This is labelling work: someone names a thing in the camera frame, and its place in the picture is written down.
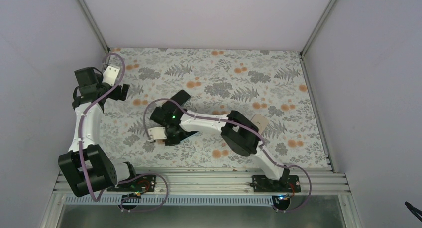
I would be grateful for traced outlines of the beige phone case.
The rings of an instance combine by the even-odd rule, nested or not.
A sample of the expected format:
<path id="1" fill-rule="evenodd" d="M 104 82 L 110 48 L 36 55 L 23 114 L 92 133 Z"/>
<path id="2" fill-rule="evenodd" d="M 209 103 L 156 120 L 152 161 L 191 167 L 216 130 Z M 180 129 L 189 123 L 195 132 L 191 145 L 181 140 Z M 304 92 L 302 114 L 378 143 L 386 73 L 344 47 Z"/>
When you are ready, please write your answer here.
<path id="1" fill-rule="evenodd" d="M 269 125 L 269 120 L 260 114 L 255 114 L 252 117 L 251 122 L 258 128 L 259 134 L 262 134 Z"/>

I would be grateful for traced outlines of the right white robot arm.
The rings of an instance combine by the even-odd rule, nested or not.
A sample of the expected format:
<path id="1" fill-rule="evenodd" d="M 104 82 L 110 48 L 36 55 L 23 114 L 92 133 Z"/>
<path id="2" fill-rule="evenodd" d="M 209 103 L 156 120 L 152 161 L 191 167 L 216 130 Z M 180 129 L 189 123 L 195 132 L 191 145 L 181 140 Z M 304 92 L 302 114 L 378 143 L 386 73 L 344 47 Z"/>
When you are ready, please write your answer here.
<path id="1" fill-rule="evenodd" d="M 165 99 L 163 105 L 154 109 L 150 119 L 158 124 L 145 130 L 150 142 L 162 140 L 167 146 L 174 146 L 196 133 L 217 134 L 234 153 L 251 157 L 270 180 L 274 191 L 281 192 L 289 184 L 290 170 L 276 162 L 266 150 L 259 128 L 238 111 L 225 115 L 200 114 Z"/>

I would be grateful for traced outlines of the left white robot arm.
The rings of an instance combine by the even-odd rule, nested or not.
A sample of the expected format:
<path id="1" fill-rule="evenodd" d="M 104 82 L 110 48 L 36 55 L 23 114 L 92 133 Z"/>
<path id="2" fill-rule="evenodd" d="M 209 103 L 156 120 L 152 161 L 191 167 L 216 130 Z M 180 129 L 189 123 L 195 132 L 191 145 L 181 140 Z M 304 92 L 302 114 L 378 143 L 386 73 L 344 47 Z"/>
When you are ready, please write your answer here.
<path id="1" fill-rule="evenodd" d="M 118 183 L 127 191 L 138 185 L 130 162 L 113 162 L 100 146 L 100 123 L 107 99 L 125 101 L 129 84 L 120 85 L 121 69 L 108 65 L 104 71 L 86 67 L 75 71 L 78 85 L 73 91 L 72 107 L 76 126 L 68 152 L 60 155 L 58 165 L 76 197 L 102 193 Z"/>

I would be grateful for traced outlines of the black phone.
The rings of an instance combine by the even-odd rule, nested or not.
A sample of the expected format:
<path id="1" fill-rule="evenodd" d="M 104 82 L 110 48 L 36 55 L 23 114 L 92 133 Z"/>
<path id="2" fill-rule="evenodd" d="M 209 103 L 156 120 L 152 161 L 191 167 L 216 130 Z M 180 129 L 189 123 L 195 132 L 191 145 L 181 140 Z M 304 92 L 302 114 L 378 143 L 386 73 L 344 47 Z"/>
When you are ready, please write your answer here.
<path id="1" fill-rule="evenodd" d="M 182 106 L 190 98 L 191 96 L 185 90 L 180 90 L 176 94 L 174 94 L 170 99 L 176 102 L 178 105 Z M 178 106 L 171 101 L 166 101 L 162 105 L 162 108 L 168 112 L 174 112 L 174 110 L 178 109 Z"/>

